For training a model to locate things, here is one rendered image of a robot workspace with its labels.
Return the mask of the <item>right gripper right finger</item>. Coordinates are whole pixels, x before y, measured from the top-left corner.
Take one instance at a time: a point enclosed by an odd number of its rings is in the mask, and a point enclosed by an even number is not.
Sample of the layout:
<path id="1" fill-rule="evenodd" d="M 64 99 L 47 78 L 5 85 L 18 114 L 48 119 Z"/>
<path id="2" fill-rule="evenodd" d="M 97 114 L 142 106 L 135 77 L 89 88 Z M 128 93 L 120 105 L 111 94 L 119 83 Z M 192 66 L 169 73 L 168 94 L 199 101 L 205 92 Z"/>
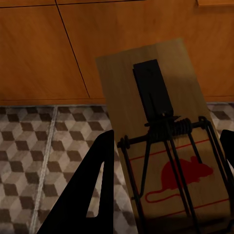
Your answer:
<path id="1" fill-rule="evenodd" d="M 220 135 L 220 142 L 226 155 L 226 159 L 234 169 L 234 132 L 223 130 Z"/>

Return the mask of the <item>mousetrap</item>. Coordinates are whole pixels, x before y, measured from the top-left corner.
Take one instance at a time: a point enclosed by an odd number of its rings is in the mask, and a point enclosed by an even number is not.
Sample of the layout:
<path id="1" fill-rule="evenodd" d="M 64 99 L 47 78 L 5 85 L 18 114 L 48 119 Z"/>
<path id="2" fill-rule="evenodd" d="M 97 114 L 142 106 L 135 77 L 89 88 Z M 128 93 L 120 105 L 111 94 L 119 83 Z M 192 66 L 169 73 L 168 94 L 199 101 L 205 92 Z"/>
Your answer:
<path id="1" fill-rule="evenodd" d="M 234 234 L 234 177 L 183 39 L 95 60 L 138 234 Z"/>

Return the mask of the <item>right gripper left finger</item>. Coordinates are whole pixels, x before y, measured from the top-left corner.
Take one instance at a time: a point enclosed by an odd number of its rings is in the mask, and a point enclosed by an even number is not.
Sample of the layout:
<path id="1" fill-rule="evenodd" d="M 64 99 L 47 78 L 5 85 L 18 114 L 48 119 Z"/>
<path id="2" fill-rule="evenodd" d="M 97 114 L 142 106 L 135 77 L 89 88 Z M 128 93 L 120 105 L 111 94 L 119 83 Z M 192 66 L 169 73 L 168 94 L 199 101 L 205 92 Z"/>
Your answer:
<path id="1" fill-rule="evenodd" d="M 37 234 L 113 234 L 114 130 L 99 135 Z M 86 217 L 104 162 L 99 210 Z"/>

